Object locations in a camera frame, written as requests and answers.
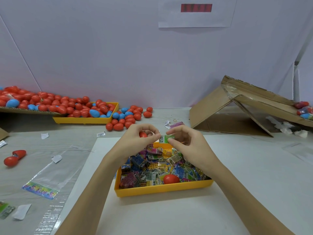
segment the person's right hand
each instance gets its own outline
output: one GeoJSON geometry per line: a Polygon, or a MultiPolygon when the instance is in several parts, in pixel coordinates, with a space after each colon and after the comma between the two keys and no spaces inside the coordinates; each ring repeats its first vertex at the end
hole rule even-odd
{"type": "Polygon", "coordinates": [[[211,177],[218,171],[221,162],[199,131],[180,125],[171,128],[166,134],[175,136],[175,139],[167,139],[168,142],[180,151],[188,162],[201,169],[207,176],[211,177]]]}

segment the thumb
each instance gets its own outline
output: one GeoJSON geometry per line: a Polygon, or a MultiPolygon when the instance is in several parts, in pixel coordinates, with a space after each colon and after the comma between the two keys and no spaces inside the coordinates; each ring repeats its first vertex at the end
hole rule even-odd
{"type": "Polygon", "coordinates": [[[182,154],[183,154],[185,147],[187,147],[186,145],[183,145],[181,142],[178,142],[177,140],[175,140],[173,138],[168,138],[167,141],[170,143],[170,145],[172,145],[174,148],[176,148],[182,154]]]}
{"type": "Polygon", "coordinates": [[[157,141],[159,138],[161,138],[161,134],[153,134],[152,136],[141,138],[145,142],[146,145],[153,144],[155,141],[157,141]]]}

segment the yellow plastic tray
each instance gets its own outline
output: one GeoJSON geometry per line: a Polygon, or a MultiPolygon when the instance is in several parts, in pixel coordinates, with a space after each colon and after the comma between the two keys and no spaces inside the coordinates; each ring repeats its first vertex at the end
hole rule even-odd
{"type": "Polygon", "coordinates": [[[115,190],[117,197],[138,196],[138,195],[145,195],[145,194],[183,190],[183,189],[203,188],[203,187],[208,187],[213,184],[213,180],[199,180],[199,181],[181,182],[181,183],[174,183],[174,184],[167,184],[167,185],[119,189],[121,174],[122,174],[122,171],[121,171],[121,168],[119,168],[119,170],[116,173],[116,180],[115,180],[115,186],[114,186],[114,190],[115,190]]]}
{"type": "MultiPolygon", "coordinates": [[[[107,102],[107,104],[115,105],[113,113],[118,111],[118,102],[107,102]]],[[[57,124],[107,124],[112,121],[112,116],[110,118],[75,118],[66,117],[64,115],[54,115],[53,119],[57,124]]]]}

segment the person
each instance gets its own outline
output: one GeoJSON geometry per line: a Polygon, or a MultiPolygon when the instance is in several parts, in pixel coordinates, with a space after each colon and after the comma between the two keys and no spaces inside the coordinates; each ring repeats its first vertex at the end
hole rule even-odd
{"type": "MultiPolygon", "coordinates": [[[[168,142],[179,150],[188,162],[217,183],[250,234],[294,234],[256,200],[221,163],[201,132],[181,125],[171,128],[166,134],[175,136],[175,139],[169,138],[168,142]]],[[[105,155],[56,235],[94,235],[112,183],[111,179],[117,169],[128,157],[160,137],[159,130],[151,124],[132,124],[105,155]],[[140,132],[145,132],[148,137],[140,138],[140,132]]]]}

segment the cardboard ramp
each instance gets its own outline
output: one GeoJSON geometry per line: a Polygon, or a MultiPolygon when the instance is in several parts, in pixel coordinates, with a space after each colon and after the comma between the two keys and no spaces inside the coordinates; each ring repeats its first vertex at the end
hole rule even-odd
{"type": "Polygon", "coordinates": [[[219,87],[190,109],[190,125],[203,131],[271,137],[272,134],[245,107],[247,105],[286,121],[313,127],[313,121],[296,114],[293,104],[292,100],[225,75],[219,87]],[[219,113],[231,102],[242,112],[219,113]]]}

